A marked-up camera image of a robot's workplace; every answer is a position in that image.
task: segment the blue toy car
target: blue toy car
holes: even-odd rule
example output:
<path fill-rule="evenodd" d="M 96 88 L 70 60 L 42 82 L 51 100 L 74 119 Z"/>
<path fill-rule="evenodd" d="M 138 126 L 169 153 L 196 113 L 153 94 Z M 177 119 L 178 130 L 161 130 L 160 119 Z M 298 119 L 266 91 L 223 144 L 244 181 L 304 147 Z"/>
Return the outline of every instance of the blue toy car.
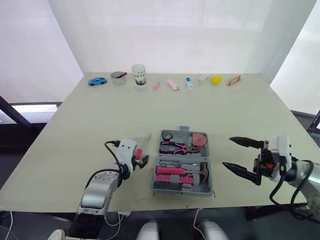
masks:
<path fill-rule="evenodd" d="M 99 84 L 105 84 L 107 82 L 107 79 L 104 77 L 95 77 L 93 79 L 90 79 L 88 81 L 89 86 L 99 85 Z"/>

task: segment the white wall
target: white wall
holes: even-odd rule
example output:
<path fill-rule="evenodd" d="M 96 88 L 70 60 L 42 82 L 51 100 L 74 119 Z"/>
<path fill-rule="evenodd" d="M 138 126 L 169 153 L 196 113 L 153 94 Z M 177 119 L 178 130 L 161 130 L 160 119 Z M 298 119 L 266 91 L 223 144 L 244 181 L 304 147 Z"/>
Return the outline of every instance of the white wall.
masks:
<path fill-rule="evenodd" d="M 0 1 L 0 96 L 61 102 L 82 76 L 47 0 Z"/>
<path fill-rule="evenodd" d="M 271 82 L 315 0 L 49 0 L 83 72 L 262 73 Z"/>
<path fill-rule="evenodd" d="M 320 1 L 315 4 L 271 87 L 291 110 L 314 115 L 320 110 Z"/>

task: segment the yellow toy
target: yellow toy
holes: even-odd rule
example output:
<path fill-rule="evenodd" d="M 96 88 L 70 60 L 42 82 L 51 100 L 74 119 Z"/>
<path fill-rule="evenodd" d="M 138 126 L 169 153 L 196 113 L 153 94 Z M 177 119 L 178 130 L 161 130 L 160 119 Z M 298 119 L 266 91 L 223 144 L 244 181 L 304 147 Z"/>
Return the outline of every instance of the yellow toy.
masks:
<path fill-rule="evenodd" d="M 222 76 L 214 76 L 213 78 L 211 78 L 211 83 L 213 85 L 219 84 L 222 80 Z"/>

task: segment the gray tool case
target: gray tool case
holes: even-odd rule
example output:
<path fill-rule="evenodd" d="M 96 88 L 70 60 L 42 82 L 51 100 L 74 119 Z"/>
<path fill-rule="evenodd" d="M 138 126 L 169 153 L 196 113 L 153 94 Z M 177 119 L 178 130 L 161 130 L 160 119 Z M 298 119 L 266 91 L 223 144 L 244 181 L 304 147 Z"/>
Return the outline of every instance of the gray tool case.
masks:
<path fill-rule="evenodd" d="M 172 133 L 170 140 L 163 139 L 163 133 Z M 165 151 L 176 151 L 179 147 L 173 145 L 162 145 L 162 142 L 176 142 L 192 146 L 192 135 L 202 134 L 206 137 L 206 144 L 198 147 L 198 153 L 186 154 L 170 154 Z M 155 161 L 155 167 L 152 174 L 151 188 L 156 193 L 170 193 L 170 194 L 187 194 L 193 196 L 211 196 L 213 194 L 213 183 L 211 176 L 211 166 L 208 161 L 209 147 L 208 135 L 205 132 L 189 131 L 189 127 L 181 126 L 180 130 L 162 130 L 160 134 L 160 143 L 158 148 L 159 157 Z M 197 173 L 204 167 L 207 167 L 208 177 L 204 181 L 204 175 Z M 157 174 L 160 168 L 181 168 L 187 171 L 185 175 L 178 174 Z"/>

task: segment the table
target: table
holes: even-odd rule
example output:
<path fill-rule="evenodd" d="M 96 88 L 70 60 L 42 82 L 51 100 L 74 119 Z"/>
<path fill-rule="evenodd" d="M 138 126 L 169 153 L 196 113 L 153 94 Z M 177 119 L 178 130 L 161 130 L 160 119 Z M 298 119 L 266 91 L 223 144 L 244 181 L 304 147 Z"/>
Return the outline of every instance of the table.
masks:
<path fill-rule="evenodd" d="M 223 74 L 219 85 L 199 83 L 187 89 L 184 74 L 147 74 L 137 86 L 131 74 L 127 84 L 115 86 L 109 73 L 88 72 L 46 125 L 0 191 L 0 209 L 24 212 L 75 212 L 85 185 L 96 170 L 116 168 L 105 149 L 109 140 L 141 142 L 152 133 L 144 169 L 136 169 L 114 193 L 109 211 L 143 211 L 271 205 L 275 183 L 261 186 L 240 178 L 222 165 L 233 162 L 252 170 L 259 151 L 228 140 L 241 136 L 271 140 L 288 134 L 292 155 L 319 162 L 319 148 L 260 74 L 242 74 L 233 86 L 225 83 L 235 74 Z M 88 79 L 107 77 L 105 85 L 88 86 Z M 180 86 L 172 91 L 165 80 Z M 160 81 L 159 88 L 153 86 Z M 152 169 L 157 158 L 160 131 L 189 126 L 208 134 L 215 195 L 211 197 L 153 193 Z M 290 202 L 295 188 L 284 184 L 276 196 Z M 297 202 L 304 201 L 300 194 Z"/>

